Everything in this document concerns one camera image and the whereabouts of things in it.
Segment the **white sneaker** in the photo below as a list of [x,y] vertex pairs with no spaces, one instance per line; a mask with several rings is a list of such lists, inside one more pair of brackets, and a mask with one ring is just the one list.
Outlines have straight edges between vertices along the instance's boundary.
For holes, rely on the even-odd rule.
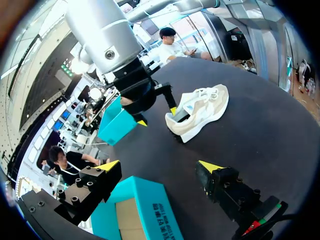
[[196,136],[206,124],[220,119],[229,101],[228,89],[222,84],[186,94],[190,100],[182,101],[181,97],[175,116],[172,113],[165,115],[168,128],[184,143]]

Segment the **round black tabletop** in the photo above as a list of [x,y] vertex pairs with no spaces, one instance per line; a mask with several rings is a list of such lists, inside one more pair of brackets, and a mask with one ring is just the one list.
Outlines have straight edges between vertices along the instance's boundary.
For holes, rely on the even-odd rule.
[[229,91],[224,115],[186,144],[167,129],[169,108],[158,96],[144,113],[148,127],[138,125],[112,150],[124,178],[164,184],[184,239],[231,239],[238,228],[207,198],[195,172],[198,160],[235,168],[261,190],[262,201],[274,195],[289,204],[286,214],[298,211],[318,166],[320,128],[297,100],[253,73],[202,59],[177,58],[152,78],[172,85],[177,104],[182,93],[198,88],[224,84]]

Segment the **teal block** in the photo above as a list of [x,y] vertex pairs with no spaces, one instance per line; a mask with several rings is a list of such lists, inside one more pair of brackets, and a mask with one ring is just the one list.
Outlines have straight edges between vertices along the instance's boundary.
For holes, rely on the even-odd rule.
[[99,203],[91,215],[91,224],[94,235],[108,240],[122,240],[115,203]]
[[147,240],[163,240],[163,234],[168,234],[169,239],[174,236],[175,240],[183,240],[165,187],[160,183],[135,176],[118,183],[108,201],[100,203],[95,209],[91,215],[93,233],[105,239],[118,240],[120,232],[115,204],[131,198],[135,198],[137,211]]
[[105,110],[98,137],[114,146],[137,125],[134,118],[122,108],[118,96]]

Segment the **man with phone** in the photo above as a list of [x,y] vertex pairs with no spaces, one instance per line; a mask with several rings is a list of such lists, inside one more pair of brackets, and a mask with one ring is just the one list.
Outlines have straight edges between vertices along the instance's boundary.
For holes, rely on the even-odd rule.
[[209,52],[197,52],[197,49],[188,51],[175,42],[176,31],[171,27],[162,28],[159,32],[162,44],[159,47],[160,61],[163,64],[169,63],[177,57],[191,57],[211,60]]

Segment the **robotic arm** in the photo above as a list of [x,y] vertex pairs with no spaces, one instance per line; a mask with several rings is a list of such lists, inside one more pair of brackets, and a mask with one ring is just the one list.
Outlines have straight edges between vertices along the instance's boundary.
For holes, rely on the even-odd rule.
[[123,108],[136,122],[147,125],[142,112],[148,110],[163,94],[175,114],[176,102],[169,83],[155,85],[137,55],[141,52],[129,22],[141,21],[169,4],[179,12],[191,14],[204,8],[217,8],[219,0],[150,0],[126,15],[113,0],[71,0],[65,19],[79,43],[81,56],[88,57],[107,74],[113,72],[113,85],[119,90]]

